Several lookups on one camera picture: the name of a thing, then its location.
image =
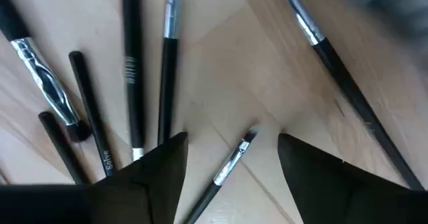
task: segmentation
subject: wooden surface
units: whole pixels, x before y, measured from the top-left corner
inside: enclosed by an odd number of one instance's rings
[[[428,187],[428,97],[411,53],[347,0],[302,0],[387,132]],[[120,166],[130,162],[120,0],[14,0],[51,68],[82,109],[68,52],[88,57]],[[164,0],[144,0],[147,143],[156,143]],[[261,132],[199,223],[302,223],[280,168],[285,130],[404,185],[340,94],[284,0],[183,0],[175,132],[190,134],[177,223],[245,128]],[[13,184],[72,183],[37,119],[49,106],[0,36],[0,168]],[[92,138],[73,144],[91,179],[104,178]]]

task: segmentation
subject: silver ferrule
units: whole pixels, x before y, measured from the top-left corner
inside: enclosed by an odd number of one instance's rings
[[[304,9],[299,0],[288,0],[296,12],[296,17],[300,28],[302,28],[305,36],[312,46],[319,44],[326,37],[321,33],[314,20],[309,13]]]
[[[141,157],[144,156],[144,148],[132,148],[132,161],[139,160]]]
[[[213,181],[217,186],[221,186],[225,181],[226,177],[229,176],[230,172],[235,167],[236,163],[242,157],[243,153],[248,149],[250,142],[242,139],[238,144],[238,147],[229,156],[226,162],[221,167],[220,171],[215,175]]]
[[[165,4],[164,37],[177,39],[179,37],[179,0],[167,0]]]
[[[31,38],[16,39],[11,41],[11,44],[58,116],[68,126],[77,123],[79,118],[73,109],[70,99],[54,73],[45,64]]]

